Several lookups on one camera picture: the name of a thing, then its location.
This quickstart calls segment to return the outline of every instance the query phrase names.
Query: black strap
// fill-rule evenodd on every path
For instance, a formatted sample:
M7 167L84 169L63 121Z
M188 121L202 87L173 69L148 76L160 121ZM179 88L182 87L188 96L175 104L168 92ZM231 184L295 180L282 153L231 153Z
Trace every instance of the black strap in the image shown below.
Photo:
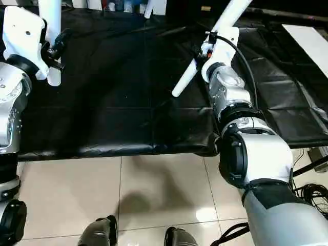
M249 191L251 191L255 188L258 188L260 186L272 186L272 185L289 186L289 183L286 183L284 181L277 180L277 179L253 180L244 187L245 191L244 191L243 195L241 196L242 205L244 206L244 201L245 201L246 195L248 194Z
M234 232L234 233L230 234L233 230L235 230L237 228L240 228L240 227L242 227L242 229L238 230L237 232ZM230 241L230 240L232 240L236 237L239 237L239 236L241 236L241 235L243 235L243 234L245 234L249 231L250 231L250 227L249 227L247 222L235 224L232 227L230 227L229 229L227 229L218 240L215 240L211 244L211 246L218 246L221 243L228 242L228 241Z

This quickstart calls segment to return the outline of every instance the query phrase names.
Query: tile floor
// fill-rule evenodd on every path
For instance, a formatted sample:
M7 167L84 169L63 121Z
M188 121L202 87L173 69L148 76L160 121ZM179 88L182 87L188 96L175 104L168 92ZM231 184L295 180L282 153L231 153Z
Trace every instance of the tile floor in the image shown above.
M296 158L300 150L293 153ZM218 162L219 157L177 154L25 163L19 169L19 197L28 218L18 246L76 245L89 223L110 214L118 219L119 246L162 246L172 225L209 246L230 226L247 221L239 194L220 176ZM304 155L297 167L308 162ZM327 174L312 171L295 182L322 180ZM254 244L248 233L224 245Z

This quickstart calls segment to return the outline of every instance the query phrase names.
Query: white pole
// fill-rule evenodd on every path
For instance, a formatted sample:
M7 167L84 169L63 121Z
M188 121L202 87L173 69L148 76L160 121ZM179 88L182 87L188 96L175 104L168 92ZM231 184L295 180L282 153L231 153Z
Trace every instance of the white pole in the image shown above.
M222 26L232 27L251 2L252 0L230 0L219 20L215 23L212 32L217 32Z
M46 40L53 45L55 39L60 34L62 19L62 0L38 0L39 15L47 22ZM59 86L61 83L60 71L50 68L48 74L48 84Z
M187 67L186 71L182 75L179 82L176 84L172 91L172 95L175 97L178 97L181 92L187 87L187 85L190 83L190 81L193 79L193 77L197 73L197 63L196 60L193 59L189 66Z
M228 6L225 8L219 20L214 25L212 32L218 31L220 27L232 27L251 2L252 0L230 0ZM172 95L178 97L196 73L196 61L193 59L180 78L179 82L174 87Z
M154 1L155 0L148 0L148 3L147 3L147 7L146 7L146 10L145 10L145 14L144 14L144 17L146 19L149 19L152 12L153 12L153 9L154 9Z

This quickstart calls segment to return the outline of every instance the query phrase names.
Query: table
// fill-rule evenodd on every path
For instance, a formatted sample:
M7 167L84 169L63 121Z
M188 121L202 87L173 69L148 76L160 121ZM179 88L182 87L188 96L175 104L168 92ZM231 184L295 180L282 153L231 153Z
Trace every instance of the table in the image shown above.
M136 14L86 9L64 10L62 22L75 33L63 56L62 84L33 84L22 115L21 161L217 155L216 119L201 77L179 98L171 96L203 30L182 28L158 36L177 24L165 17L145 23ZM328 79L279 23L242 19L237 25L239 47L255 74L269 125L291 148L328 145ZM237 59L233 67L243 75Z

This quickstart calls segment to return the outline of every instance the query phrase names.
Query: screw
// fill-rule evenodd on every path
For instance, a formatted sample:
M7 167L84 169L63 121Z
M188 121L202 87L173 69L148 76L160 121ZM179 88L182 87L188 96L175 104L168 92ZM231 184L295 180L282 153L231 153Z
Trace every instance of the screw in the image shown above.
M233 147L240 147L241 143L240 142L232 142L231 146Z

